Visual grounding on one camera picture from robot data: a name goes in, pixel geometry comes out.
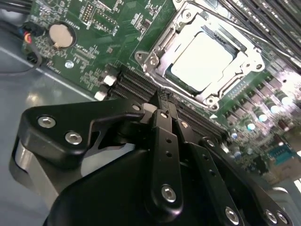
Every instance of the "motherboard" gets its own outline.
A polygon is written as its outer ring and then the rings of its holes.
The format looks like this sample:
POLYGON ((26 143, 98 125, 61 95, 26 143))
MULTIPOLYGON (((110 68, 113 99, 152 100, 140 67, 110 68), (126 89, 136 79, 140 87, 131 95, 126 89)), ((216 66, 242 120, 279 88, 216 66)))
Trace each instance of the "motherboard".
POLYGON ((43 30, 33 42, 54 72, 98 100, 145 103, 169 89, 197 134, 216 136, 244 169, 274 184, 285 178, 278 166, 301 164, 292 138, 301 125, 299 7, 294 0, 34 0, 29 22, 43 30))

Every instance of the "cable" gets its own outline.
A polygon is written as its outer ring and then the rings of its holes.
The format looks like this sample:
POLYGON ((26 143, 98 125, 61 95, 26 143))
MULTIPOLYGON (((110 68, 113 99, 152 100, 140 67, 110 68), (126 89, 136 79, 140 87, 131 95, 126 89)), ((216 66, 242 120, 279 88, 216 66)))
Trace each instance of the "cable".
POLYGON ((242 31, 243 33, 246 33, 246 34, 248 34, 248 35, 250 35, 250 36, 252 36, 252 37, 254 37, 254 38, 260 40, 261 42, 267 44, 269 47, 271 47, 271 48, 272 48, 273 50, 275 50, 276 52, 278 52, 278 53, 280 53, 281 55, 283 55, 283 56, 289 58, 293 63, 295 63, 295 64, 297 64, 299 67, 301 67, 301 62, 299 62, 299 60, 297 60, 296 58, 292 57, 291 55, 289 55, 289 54, 283 52, 283 51, 282 51, 281 49, 279 49, 277 46, 275 46, 274 44, 270 43, 269 41, 263 39, 262 37, 260 37, 260 36, 258 36, 258 35, 256 35, 256 34, 250 32, 250 31, 248 31, 247 29, 243 28, 242 26, 237 25, 236 23, 232 22, 231 20, 229 20, 229 19, 227 19, 227 18, 225 18, 225 17, 219 15, 219 14, 216 13, 216 12, 213 12, 212 10, 206 8, 205 6, 199 5, 198 3, 194 2, 194 1, 187 1, 187 3, 192 4, 192 5, 196 6, 196 7, 201 8, 201 9, 204 10, 205 12, 210 13, 211 15, 215 16, 216 18, 218 18, 218 19, 220 19, 220 20, 222 20, 222 21, 224 21, 224 22, 226 22, 226 23, 232 25, 233 27, 235 27, 236 29, 242 31))
POLYGON ((17 5, 24 6, 24 7, 32 6, 32 1, 28 1, 28 0, 0 0, 0 2, 13 3, 13 4, 17 4, 17 5))
POLYGON ((22 38, 23 35, 21 35, 18 32, 18 27, 15 25, 12 25, 4 20, 0 20, 0 29, 9 32, 10 34, 14 35, 18 39, 23 40, 23 38, 22 38))
POLYGON ((31 10, 29 7, 17 6, 6 2, 0 2, 0 8, 5 9, 7 11, 22 13, 22 14, 30 14, 30 10, 31 10))
POLYGON ((22 72, 0 72, 0 76, 22 76, 34 72, 38 67, 41 66, 43 58, 37 46, 34 43, 32 43, 32 38, 30 33, 28 32, 24 33, 24 41, 31 48, 32 52, 37 56, 37 62, 35 63, 35 65, 32 68, 22 72))

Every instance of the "mounting hole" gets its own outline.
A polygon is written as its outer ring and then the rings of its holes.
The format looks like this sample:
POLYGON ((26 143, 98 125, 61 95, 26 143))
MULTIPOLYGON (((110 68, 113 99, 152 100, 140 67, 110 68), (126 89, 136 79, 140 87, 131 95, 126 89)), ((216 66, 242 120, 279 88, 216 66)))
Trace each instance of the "mounting hole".
POLYGON ((206 155, 203 155, 203 159, 209 160, 209 158, 206 155))
POLYGON ((168 158, 171 158, 173 155, 172 155, 170 152, 166 152, 166 156, 167 156, 168 158))
POLYGON ((257 70, 260 70, 261 68, 262 68, 262 65, 257 65, 257 66, 256 66, 256 69, 257 69, 257 70))
POLYGON ((213 170, 209 170, 209 173, 213 176, 213 177, 215 177, 216 176, 216 173, 213 171, 213 170))

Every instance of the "black cable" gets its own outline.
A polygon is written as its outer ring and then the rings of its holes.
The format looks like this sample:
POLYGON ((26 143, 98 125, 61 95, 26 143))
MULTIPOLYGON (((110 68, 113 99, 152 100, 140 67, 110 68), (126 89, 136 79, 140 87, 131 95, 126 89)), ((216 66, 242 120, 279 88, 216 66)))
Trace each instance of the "black cable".
POLYGON ((5 9, 7 11, 22 13, 22 14, 30 14, 30 10, 31 10, 29 7, 17 6, 6 2, 0 2, 0 8, 5 9))
POLYGON ((32 49, 33 53, 38 58, 37 62, 34 64, 34 66, 32 68, 30 68, 26 71, 22 71, 22 72, 0 72, 0 77, 1 76, 22 76, 22 75, 26 75, 26 74, 34 72, 38 67, 41 66, 43 58, 40 55, 38 48, 36 47, 36 45, 34 43, 30 43, 30 44, 28 44, 28 46, 32 49))
POLYGON ((0 0, 0 2, 3 3, 13 3, 24 7, 31 7, 32 1, 26 1, 26 0, 0 0))
MULTIPOLYGON (((13 34, 14 36, 16 36, 17 38, 24 40, 23 37, 20 35, 20 33, 18 32, 18 28, 10 23, 7 23, 3 20, 0 20, 0 28, 13 34)), ((18 75, 26 75, 28 73, 34 72, 38 67, 41 66, 43 58, 38 50, 38 48, 36 47, 35 44, 30 43, 28 44, 28 46, 31 48, 32 52, 37 56, 37 62, 35 63, 35 65, 23 72, 0 72, 0 76, 18 76, 18 75)))
POLYGON ((20 32, 18 32, 18 27, 15 25, 12 25, 4 20, 0 20, 0 29, 11 33, 12 35, 16 36, 18 39, 23 40, 23 37, 21 36, 20 32))

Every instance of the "hex bolt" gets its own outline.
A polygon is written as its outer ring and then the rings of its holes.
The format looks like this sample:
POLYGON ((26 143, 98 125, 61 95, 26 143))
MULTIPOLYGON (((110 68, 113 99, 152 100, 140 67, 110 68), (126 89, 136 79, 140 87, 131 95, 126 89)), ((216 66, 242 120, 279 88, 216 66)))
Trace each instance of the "hex bolt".
POLYGON ((83 141, 83 138, 80 136, 80 134, 76 132, 66 133, 65 139, 68 143, 72 145, 79 145, 83 141))
POLYGON ((231 209, 230 207, 226 207, 225 213, 227 218, 229 219, 229 221, 231 221, 232 224, 234 225, 239 224, 238 215, 236 214, 236 212, 234 212, 233 209, 231 209))
POLYGON ((266 210, 264 213, 265 213, 265 216, 266 216, 271 222, 273 222, 274 224, 277 224, 277 219, 276 219, 275 215, 271 213, 271 211, 266 210))
POLYGON ((278 217, 280 218, 280 220, 282 220, 283 223, 285 223, 286 225, 288 224, 287 219, 285 218, 285 216, 283 216, 282 213, 277 212, 278 217))
POLYGON ((188 127, 188 124, 184 121, 181 122, 181 125, 184 127, 184 128, 187 128, 188 127))
POLYGON ((136 111, 141 110, 141 108, 139 106, 137 106, 137 105, 133 105, 132 108, 134 108, 136 111))
POLYGON ((163 198, 168 202, 175 202, 177 196, 170 186, 163 186, 161 189, 163 198))
POLYGON ((214 147, 214 143, 211 140, 207 140, 207 143, 211 146, 214 147))
POLYGON ((165 114, 165 113, 161 113, 161 116, 162 116, 163 118, 165 118, 165 119, 168 118, 167 114, 165 114))
POLYGON ((41 127, 49 129, 55 126, 56 121, 49 116, 42 116, 38 118, 38 124, 41 127))

